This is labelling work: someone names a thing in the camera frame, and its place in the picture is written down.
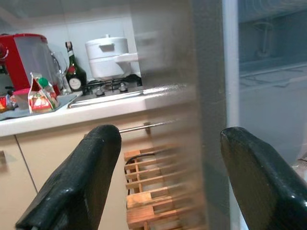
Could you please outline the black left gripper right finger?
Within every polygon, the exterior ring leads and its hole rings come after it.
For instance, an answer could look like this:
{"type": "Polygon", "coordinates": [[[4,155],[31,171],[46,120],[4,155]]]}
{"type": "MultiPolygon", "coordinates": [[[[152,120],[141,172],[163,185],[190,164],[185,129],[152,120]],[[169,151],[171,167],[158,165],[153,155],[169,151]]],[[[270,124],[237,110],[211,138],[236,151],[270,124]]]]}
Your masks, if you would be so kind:
{"type": "Polygon", "coordinates": [[[249,230],[307,230],[307,182],[242,127],[220,134],[229,180],[249,230]]]}

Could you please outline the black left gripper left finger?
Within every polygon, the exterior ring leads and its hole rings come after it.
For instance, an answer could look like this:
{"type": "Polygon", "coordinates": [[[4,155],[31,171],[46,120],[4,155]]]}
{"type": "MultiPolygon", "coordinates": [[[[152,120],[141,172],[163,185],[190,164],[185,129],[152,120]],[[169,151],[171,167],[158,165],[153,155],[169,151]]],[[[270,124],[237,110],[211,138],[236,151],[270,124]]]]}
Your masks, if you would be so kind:
{"type": "Polygon", "coordinates": [[[114,125],[91,130],[48,177],[16,230],[98,230],[121,144],[114,125]]]}

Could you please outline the mini fridge door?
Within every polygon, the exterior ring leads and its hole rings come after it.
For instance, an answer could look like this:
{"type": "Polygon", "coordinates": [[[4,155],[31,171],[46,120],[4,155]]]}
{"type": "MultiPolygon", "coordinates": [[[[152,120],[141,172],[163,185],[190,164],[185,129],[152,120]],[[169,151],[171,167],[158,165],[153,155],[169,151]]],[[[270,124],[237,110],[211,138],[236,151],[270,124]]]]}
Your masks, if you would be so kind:
{"type": "Polygon", "coordinates": [[[154,146],[171,145],[185,229],[231,230],[220,153],[226,126],[223,0],[129,0],[154,146]]]}

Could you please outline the grey mini fridge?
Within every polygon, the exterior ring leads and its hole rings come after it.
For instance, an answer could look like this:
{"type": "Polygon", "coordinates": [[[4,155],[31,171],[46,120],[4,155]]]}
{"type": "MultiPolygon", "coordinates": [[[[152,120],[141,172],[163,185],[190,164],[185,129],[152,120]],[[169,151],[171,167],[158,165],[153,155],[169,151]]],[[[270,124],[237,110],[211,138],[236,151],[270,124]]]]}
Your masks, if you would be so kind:
{"type": "Polygon", "coordinates": [[[227,125],[307,181],[307,0],[222,0],[227,125]]]}

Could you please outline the beige kitchen base cabinet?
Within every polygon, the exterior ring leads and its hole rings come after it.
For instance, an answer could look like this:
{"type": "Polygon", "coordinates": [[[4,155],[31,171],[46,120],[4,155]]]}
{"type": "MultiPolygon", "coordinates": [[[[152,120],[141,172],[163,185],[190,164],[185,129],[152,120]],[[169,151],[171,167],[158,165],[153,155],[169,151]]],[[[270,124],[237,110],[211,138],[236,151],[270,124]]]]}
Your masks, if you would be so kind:
{"type": "MultiPolygon", "coordinates": [[[[146,96],[98,103],[0,121],[0,230],[15,230],[51,173],[94,127],[113,124],[119,129],[141,126],[154,109],[183,107],[195,99],[189,92],[156,92],[146,96]]],[[[144,130],[122,134],[122,152],[151,147],[144,130]]]]}

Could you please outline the wooden slatted rack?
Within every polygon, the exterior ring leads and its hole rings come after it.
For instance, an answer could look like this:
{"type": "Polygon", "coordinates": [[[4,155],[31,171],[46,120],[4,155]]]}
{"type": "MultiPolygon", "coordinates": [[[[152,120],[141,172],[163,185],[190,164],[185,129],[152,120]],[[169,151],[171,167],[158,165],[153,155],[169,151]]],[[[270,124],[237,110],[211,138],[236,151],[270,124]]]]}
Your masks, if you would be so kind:
{"type": "Polygon", "coordinates": [[[208,230],[202,189],[180,155],[176,145],[124,154],[129,230],[208,230]]]}

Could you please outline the grey counter mat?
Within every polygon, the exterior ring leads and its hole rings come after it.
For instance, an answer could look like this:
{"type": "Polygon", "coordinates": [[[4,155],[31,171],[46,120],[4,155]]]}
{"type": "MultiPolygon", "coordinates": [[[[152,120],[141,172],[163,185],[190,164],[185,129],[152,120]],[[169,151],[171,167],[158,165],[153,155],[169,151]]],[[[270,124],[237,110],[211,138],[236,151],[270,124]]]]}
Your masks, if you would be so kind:
{"type": "MultiPolygon", "coordinates": [[[[82,92],[74,92],[69,95],[58,96],[59,107],[53,111],[55,112],[59,110],[60,108],[67,106],[68,103],[70,103],[71,101],[73,101],[75,98],[77,98],[80,95],[82,95],[82,92]]],[[[39,114],[40,113],[32,114],[30,113],[29,110],[21,110],[20,108],[15,108],[15,110],[9,110],[9,111],[0,113],[0,121],[7,120],[7,119],[15,119],[15,118],[39,115],[39,114]]]]}

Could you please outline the red white green-capped carton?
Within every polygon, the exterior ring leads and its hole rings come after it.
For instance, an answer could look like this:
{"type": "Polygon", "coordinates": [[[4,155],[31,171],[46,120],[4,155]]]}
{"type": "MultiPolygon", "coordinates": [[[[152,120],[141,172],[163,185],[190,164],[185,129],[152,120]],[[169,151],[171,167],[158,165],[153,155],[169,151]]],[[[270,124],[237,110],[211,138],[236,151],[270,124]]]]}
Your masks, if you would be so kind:
{"type": "Polygon", "coordinates": [[[28,107],[31,114],[54,111],[59,107],[57,94],[51,83],[39,73],[30,73],[31,87],[28,107]]]}

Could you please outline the steel gas stove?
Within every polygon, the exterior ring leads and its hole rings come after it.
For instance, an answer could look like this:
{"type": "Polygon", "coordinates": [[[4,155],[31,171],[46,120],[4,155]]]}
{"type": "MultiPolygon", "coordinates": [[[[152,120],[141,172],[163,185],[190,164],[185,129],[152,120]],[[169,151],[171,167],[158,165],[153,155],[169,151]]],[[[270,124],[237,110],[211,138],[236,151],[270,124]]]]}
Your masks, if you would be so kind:
{"type": "Polygon", "coordinates": [[[139,96],[142,94],[142,91],[142,79],[136,74],[130,74],[115,80],[93,80],[83,87],[82,95],[73,99],[68,104],[68,108],[89,106],[139,96]]]}

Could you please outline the pink lidded clear container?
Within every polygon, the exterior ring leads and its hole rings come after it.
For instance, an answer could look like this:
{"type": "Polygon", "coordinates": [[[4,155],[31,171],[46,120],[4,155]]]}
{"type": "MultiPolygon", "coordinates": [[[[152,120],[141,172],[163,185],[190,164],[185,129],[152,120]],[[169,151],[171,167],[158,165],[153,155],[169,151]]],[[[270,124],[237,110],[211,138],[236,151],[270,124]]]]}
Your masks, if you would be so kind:
{"type": "Polygon", "coordinates": [[[22,89],[13,92],[13,96],[15,97],[16,103],[21,110],[28,110],[28,94],[30,89],[22,89]]]}

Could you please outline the dark green wine bottle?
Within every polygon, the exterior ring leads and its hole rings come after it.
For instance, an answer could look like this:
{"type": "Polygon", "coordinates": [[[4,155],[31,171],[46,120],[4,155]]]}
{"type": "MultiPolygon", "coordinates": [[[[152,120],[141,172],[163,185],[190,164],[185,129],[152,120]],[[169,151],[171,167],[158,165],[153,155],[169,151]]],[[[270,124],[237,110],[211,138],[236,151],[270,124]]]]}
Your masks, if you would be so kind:
{"type": "Polygon", "coordinates": [[[86,72],[77,63],[71,41],[65,42],[65,46],[69,57],[69,66],[66,72],[69,87],[73,92],[82,91],[87,85],[86,72]]]}

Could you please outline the red snack packet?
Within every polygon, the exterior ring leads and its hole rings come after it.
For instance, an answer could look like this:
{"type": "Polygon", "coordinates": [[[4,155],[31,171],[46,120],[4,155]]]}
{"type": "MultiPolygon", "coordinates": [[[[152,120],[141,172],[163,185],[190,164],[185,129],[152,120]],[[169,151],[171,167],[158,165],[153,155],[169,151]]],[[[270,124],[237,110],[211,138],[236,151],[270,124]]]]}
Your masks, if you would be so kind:
{"type": "Polygon", "coordinates": [[[6,96],[0,97],[0,113],[14,110],[18,107],[17,101],[13,96],[9,96],[8,94],[6,96]]]}

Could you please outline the clear wine glass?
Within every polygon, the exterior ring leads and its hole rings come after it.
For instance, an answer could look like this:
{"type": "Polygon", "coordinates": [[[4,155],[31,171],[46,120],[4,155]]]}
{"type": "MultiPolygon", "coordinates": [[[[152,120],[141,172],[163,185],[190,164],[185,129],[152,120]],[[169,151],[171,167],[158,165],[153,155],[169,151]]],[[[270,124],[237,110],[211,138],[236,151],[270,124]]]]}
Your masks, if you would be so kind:
{"type": "Polygon", "coordinates": [[[67,63],[61,52],[52,52],[52,57],[56,66],[57,77],[60,84],[60,91],[62,95],[71,94],[71,89],[69,87],[68,81],[66,79],[67,73],[67,63]]]}

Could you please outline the red coffee machine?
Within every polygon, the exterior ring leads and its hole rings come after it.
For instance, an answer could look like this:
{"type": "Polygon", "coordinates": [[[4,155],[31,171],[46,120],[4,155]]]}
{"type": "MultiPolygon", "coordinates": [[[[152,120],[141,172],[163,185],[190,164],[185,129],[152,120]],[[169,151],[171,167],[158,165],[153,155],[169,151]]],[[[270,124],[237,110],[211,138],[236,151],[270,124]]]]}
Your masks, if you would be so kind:
{"type": "Polygon", "coordinates": [[[5,67],[15,90],[29,89],[32,84],[31,73],[39,73],[60,95],[58,71],[45,36],[0,34],[0,65],[5,67]]]}

